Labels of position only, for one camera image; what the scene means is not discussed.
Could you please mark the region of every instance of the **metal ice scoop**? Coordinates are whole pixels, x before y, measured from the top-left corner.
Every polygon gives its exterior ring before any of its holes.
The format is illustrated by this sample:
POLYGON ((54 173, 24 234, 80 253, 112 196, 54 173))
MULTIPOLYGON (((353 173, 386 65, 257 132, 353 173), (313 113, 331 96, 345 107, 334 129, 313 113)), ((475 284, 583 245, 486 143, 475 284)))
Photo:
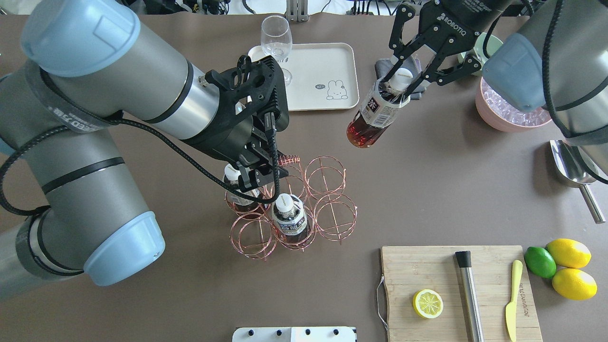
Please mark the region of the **metal ice scoop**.
MULTIPOLYGON (((572 154, 572 147, 567 145, 561 140, 551 140, 551 151, 553 152, 553 159, 555 159, 555 165, 557 166, 559 173, 563 176, 564 181, 570 187, 577 187, 581 190, 583 198, 589 207, 589 211, 593 215, 595 223, 604 223, 606 219, 604 214, 600 210, 595 197, 589 189, 589 184, 595 182, 595 178, 589 175, 579 163, 576 161, 572 154)), ((585 154, 581 154, 585 163, 593 172, 597 172, 595 164, 585 154)))

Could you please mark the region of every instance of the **wooden cutting board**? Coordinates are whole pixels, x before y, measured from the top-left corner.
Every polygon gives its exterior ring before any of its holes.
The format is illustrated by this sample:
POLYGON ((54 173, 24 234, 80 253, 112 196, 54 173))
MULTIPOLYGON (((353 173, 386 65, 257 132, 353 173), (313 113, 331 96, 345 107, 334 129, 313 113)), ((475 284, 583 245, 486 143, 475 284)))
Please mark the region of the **wooden cutting board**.
MULTIPOLYGON (((382 272, 387 294, 389 342, 469 341, 466 301, 464 293, 461 296, 460 272, 454 260, 457 251, 471 251, 485 340, 510 341, 505 305, 511 300, 513 261, 523 262, 521 246, 384 246, 382 272), (438 318, 426 319, 414 312, 413 296, 423 288, 441 295, 444 308, 438 318)), ((525 266, 517 298, 516 325, 517 342, 542 341, 525 266)))

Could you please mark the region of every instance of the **rabbit cartoon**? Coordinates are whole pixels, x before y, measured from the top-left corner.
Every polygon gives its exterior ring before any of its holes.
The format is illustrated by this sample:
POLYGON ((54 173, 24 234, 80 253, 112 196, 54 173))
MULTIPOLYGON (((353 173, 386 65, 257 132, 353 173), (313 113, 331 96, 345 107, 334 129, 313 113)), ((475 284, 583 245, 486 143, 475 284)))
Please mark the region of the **rabbit cartoon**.
POLYGON ((341 80, 330 81, 327 85, 329 86, 327 89, 328 100, 344 100, 348 98, 344 82, 341 80))

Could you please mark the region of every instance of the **lime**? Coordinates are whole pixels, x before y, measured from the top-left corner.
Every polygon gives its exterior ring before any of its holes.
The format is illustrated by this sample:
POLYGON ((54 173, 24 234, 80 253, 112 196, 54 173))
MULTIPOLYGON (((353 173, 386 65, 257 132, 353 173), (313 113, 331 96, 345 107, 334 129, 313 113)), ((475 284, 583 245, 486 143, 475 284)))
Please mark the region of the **lime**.
POLYGON ((439 293, 425 288, 416 292, 412 301, 414 311, 424 318, 436 318, 443 312, 443 300, 439 293))
POLYGON ((575 301, 589 299, 598 291, 595 279, 575 268, 563 268, 557 271, 551 283, 560 295, 575 301))
POLYGON ((530 271, 539 277, 551 278, 555 274, 555 261, 549 252, 541 247, 528 247, 523 255, 530 271))
POLYGON ((570 239, 557 239, 547 244, 555 263, 569 268, 582 268, 591 260, 591 252, 587 246, 570 239))

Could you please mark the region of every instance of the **copper spring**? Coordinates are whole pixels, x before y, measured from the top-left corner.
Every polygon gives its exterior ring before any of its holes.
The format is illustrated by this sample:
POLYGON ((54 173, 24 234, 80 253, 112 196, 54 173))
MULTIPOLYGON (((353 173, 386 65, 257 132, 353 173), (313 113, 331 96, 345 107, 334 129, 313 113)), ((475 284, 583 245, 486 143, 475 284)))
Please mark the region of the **copper spring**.
POLYGON ((296 155, 282 155, 282 156, 278 157, 278 164, 280 166, 298 164, 299 162, 300 162, 300 156, 296 156, 296 155))

